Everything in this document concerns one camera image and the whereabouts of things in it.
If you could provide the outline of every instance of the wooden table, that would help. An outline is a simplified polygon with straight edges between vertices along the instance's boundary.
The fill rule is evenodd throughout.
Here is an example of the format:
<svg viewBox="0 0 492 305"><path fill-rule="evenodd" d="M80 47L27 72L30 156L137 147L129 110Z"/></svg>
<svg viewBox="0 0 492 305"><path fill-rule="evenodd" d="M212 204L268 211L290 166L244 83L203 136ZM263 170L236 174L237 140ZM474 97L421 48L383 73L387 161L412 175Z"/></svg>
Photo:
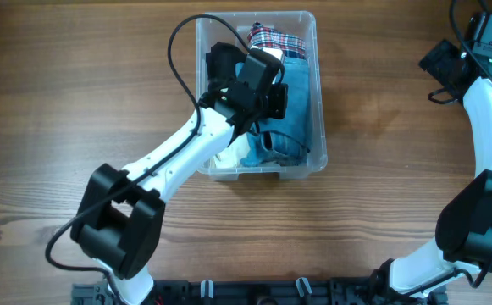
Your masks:
<svg viewBox="0 0 492 305"><path fill-rule="evenodd" d="M75 214L96 167L138 159L191 115L166 47L182 19L205 11L315 14L329 165L296 181L193 175L168 206L150 261L155 278L364 276L409 254L433 237L439 212L474 173L465 111L430 103L439 84L417 66L439 40L455 40L448 7L368 0L0 8L0 303L65 304L72 283L99 279L52 268L44 247ZM459 6L462 28L476 8ZM194 37L186 26L174 48L191 88ZM54 253L92 264L69 238ZM451 304L492 304L492 274L476 291L459 280L449 294Z"/></svg>

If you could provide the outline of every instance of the plaid shirt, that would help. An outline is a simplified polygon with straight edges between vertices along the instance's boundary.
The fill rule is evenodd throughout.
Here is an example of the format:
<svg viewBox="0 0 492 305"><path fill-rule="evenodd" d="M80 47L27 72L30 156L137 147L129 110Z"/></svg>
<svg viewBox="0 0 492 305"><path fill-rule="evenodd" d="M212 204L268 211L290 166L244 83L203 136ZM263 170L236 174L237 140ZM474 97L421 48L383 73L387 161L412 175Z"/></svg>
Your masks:
<svg viewBox="0 0 492 305"><path fill-rule="evenodd" d="M247 40L252 46L278 48L286 57L306 59L306 44L301 38L264 27L258 22L253 24Z"/></svg>

